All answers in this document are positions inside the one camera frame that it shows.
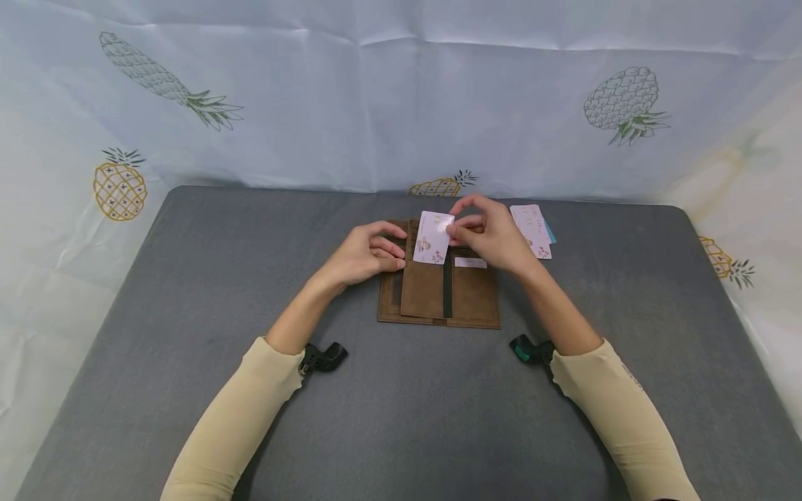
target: brown wallet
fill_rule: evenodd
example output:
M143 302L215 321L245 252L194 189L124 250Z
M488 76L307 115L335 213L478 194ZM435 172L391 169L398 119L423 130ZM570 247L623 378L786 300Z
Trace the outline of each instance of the brown wallet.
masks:
M407 264L385 273L379 290L379 321L500 329L498 287L492 268L459 268L457 257L479 257L467 247L451 247L444 265L412 260L418 220L391 221L407 239L391 238L407 250Z

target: white card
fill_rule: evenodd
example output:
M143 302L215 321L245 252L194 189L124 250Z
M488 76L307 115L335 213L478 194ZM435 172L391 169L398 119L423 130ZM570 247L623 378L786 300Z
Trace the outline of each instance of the white card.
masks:
M487 261L479 257L455 257L454 266L457 268L482 268L488 267Z
M541 208L535 204L513 205L509 210L533 254L538 259L551 259L551 238Z
M415 255L412 260L417 263L442 265L446 262L448 241L446 226L454 223L454 216L439 212L423 211L420 213L418 239L415 241Z

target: arm sleeve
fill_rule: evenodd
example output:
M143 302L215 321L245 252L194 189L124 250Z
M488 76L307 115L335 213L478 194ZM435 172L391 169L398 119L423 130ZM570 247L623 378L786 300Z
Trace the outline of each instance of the arm sleeve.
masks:
M229 501L278 410L301 387L298 364L259 337L189 435L161 501Z
M699 501L660 414L609 342L583 355L555 352L551 369L593 425L633 501Z

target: black device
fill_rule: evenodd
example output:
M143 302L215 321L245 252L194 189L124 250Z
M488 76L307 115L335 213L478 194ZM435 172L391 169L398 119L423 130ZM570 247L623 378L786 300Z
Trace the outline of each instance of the black device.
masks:
M526 334L521 334L510 341L509 347L512 348L518 360L522 361L524 364L546 366L547 369L554 355L554 345L551 341L534 345Z
M331 372L336 370L348 356L348 351L340 343L331 343L326 351L320 351L312 343L306 345L306 355L298 364L298 373L301 376L314 371Z

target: forearm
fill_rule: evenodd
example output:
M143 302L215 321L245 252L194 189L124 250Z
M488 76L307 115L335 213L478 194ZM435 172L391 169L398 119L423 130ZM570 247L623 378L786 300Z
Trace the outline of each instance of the forearm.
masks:
M312 276L270 328L265 339L279 353L301 353L326 307L341 292L341 287L332 285L317 274Z
M228 501L279 409L301 387L294 356L259 337L209 404L172 467L162 501Z
M586 354L602 345L593 327L537 259L516 278L559 354Z
M554 382L593 425L633 501L698 501L654 404L609 342L583 355L554 354Z
M674 440L646 392L548 271L519 277L554 344L554 382L582 410L635 501L695 501Z
M301 387L298 365L338 290L310 279L200 417L172 468L162 501L227 501L279 409Z

